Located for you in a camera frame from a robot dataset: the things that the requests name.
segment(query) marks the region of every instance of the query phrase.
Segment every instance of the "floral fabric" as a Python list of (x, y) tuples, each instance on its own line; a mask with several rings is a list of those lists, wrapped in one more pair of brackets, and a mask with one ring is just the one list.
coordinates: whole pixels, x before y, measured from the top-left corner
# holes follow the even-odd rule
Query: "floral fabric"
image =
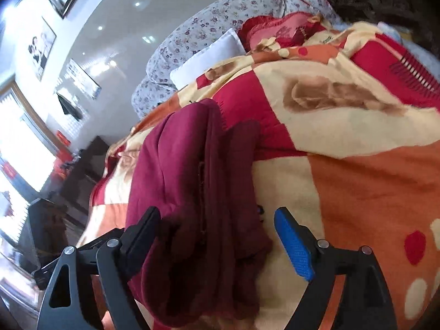
[(237, 32), (255, 16), (276, 18), (303, 11), (320, 11), (331, 23), (342, 23), (326, 0), (218, 0), (176, 28), (147, 63), (147, 75), (131, 97), (139, 118), (176, 92), (170, 72), (191, 56), (217, 41), (231, 27)]

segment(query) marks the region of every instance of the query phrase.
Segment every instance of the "wall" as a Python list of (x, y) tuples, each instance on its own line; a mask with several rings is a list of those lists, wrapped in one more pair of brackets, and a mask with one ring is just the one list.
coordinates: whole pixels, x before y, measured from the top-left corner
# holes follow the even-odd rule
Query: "wall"
[[(23, 0), (15, 9), (12, 32), (16, 36), (15, 78), (17, 85), (39, 116), (46, 121), (49, 110), (47, 99), (52, 97), (57, 79), (76, 37), (95, 8), (102, 0), (76, 0), (64, 18), (56, 13), (48, 0)], [(32, 41), (32, 27), (41, 17), (57, 35), (41, 82), (29, 63), (27, 46)]]

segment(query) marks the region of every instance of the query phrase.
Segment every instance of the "maroon garment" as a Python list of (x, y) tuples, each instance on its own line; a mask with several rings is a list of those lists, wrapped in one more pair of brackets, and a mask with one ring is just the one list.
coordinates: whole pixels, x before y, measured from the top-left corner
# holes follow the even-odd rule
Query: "maroon garment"
[(255, 281), (271, 250), (252, 183), (258, 135), (252, 120), (223, 131), (217, 103), (206, 99), (169, 115), (145, 139), (126, 227), (149, 206), (159, 208), (162, 221), (129, 285), (160, 323), (258, 313)]

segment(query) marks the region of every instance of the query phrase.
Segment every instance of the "white pillow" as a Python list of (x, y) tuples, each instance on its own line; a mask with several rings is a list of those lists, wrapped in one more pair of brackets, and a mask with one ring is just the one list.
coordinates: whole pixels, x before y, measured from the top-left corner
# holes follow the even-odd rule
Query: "white pillow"
[(170, 73), (171, 81), (178, 90), (195, 81), (206, 70), (225, 59), (246, 54), (240, 39), (233, 28), (230, 28), (212, 45), (202, 49), (183, 65)]

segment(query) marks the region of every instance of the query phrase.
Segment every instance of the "silver screw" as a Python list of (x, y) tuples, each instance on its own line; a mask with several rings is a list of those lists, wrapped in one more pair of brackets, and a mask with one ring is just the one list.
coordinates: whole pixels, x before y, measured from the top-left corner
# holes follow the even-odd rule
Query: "silver screw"
[(109, 240), (107, 241), (107, 246), (110, 247), (110, 248), (114, 248), (114, 247), (116, 247), (118, 244), (119, 244), (119, 240), (117, 240), (116, 238), (112, 238), (112, 239), (109, 239)]
[(318, 247), (319, 248), (329, 248), (330, 243), (326, 239), (318, 239)]
[(73, 252), (75, 252), (75, 247), (69, 246), (64, 249), (65, 254), (72, 254)]
[(368, 246), (363, 246), (361, 249), (362, 249), (363, 254), (369, 255), (369, 254), (373, 253), (373, 250)]

